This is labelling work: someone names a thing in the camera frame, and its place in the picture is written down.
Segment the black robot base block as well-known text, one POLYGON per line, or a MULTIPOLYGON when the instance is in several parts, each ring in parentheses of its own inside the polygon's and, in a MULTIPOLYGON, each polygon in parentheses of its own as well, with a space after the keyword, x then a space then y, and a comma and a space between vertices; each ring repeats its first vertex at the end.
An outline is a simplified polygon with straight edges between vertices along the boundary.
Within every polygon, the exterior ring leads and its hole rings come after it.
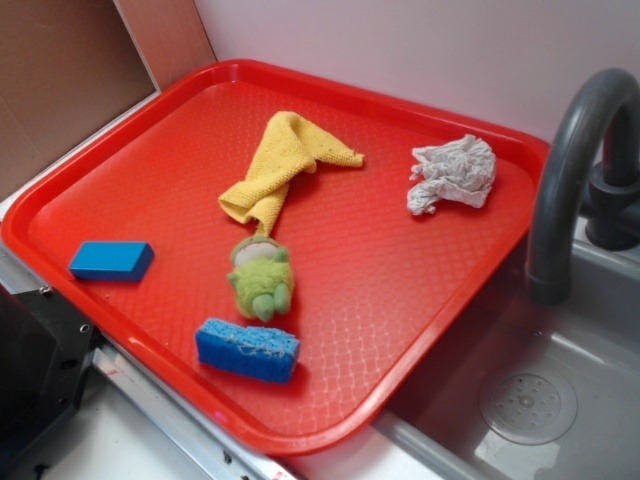
POLYGON ((80 408, 99 330, 56 291, 1 289, 1 477, 80 408))

